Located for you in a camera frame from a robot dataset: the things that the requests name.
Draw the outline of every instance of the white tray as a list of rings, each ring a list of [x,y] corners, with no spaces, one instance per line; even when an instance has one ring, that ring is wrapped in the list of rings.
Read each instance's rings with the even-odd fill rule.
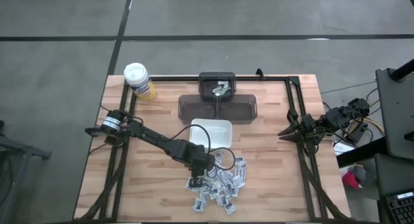
[[[195,118],[191,124],[198,124],[207,130],[210,136],[212,149],[220,147],[230,148],[232,145],[233,126],[230,121]],[[197,126],[192,126],[190,128],[190,142],[197,145],[203,145],[204,149],[208,149],[207,135]]]

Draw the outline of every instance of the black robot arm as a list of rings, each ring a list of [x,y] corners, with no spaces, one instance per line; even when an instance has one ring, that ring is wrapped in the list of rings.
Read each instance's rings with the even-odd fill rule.
[[[136,121],[135,118],[123,111],[109,111],[101,126],[87,128],[85,131],[92,136],[99,135],[99,133],[106,134],[105,143],[113,146],[121,145],[128,137],[136,137],[152,144],[164,150],[174,161],[188,167],[192,176],[190,187],[202,186],[202,179],[198,176],[204,175],[205,170],[213,169],[214,155],[210,152],[205,153],[203,145],[196,145],[183,139],[169,139],[145,127],[142,122]]]
[[[188,140],[168,139],[167,137],[142,125],[142,123],[131,120],[125,131],[130,137],[139,138],[148,142],[170,156],[174,161],[181,162],[191,170],[191,176],[196,178],[203,175],[204,170],[211,170],[214,167],[214,155],[204,152],[203,145],[196,145]],[[197,186],[196,181],[190,186]]]
[[[327,133],[334,133],[339,129],[348,127],[351,120],[361,122],[369,114],[369,104],[362,98],[355,98],[347,106],[332,108],[318,120],[310,114],[302,116],[298,121],[298,114],[290,109],[287,118],[289,127],[278,134],[281,140],[295,143],[305,143],[305,153],[313,154],[316,146],[321,142]]]

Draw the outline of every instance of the sticker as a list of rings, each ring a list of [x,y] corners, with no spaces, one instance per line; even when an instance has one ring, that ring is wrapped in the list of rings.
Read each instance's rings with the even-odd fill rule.
[[[406,194],[401,194],[401,195],[398,195],[397,197],[399,199],[402,199],[402,198],[406,198],[406,197],[410,197],[410,196],[414,196],[414,194],[412,192],[407,192]]]
[[[119,129],[120,129],[119,125],[121,124],[121,122],[119,120],[115,119],[115,118],[112,118],[112,117],[105,117],[102,124],[106,125],[106,126],[109,126],[113,129],[116,129],[117,131],[119,131]]]

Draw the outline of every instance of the red object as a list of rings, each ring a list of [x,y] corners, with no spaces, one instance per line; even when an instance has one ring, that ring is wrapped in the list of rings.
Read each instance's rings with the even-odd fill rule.
[[[360,189],[360,187],[358,186],[358,182],[356,182],[355,175],[351,171],[347,172],[342,177],[342,181],[346,185],[349,185],[349,186],[351,186],[351,187],[353,187],[355,189]]]

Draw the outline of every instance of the gray floor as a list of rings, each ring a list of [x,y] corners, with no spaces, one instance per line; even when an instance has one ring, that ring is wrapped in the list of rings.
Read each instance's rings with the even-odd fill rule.
[[[115,36],[124,5],[0,0],[0,37]],[[413,14],[409,0],[133,0],[125,34],[411,34]],[[0,42],[5,133],[53,151],[50,161],[30,165],[14,223],[71,219],[91,141],[83,129],[96,118],[113,47],[111,41]],[[268,74],[316,74],[324,92],[371,82],[376,69],[398,67],[413,51],[413,39],[124,42],[115,74],[131,62],[145,64],[151,74],[251,74],[262,68]],[[340,106],[373,88],[322,98]],[[381,123],[380,113],[373,119]],[[375,221],[373,200],[347,191],[352,215]]]

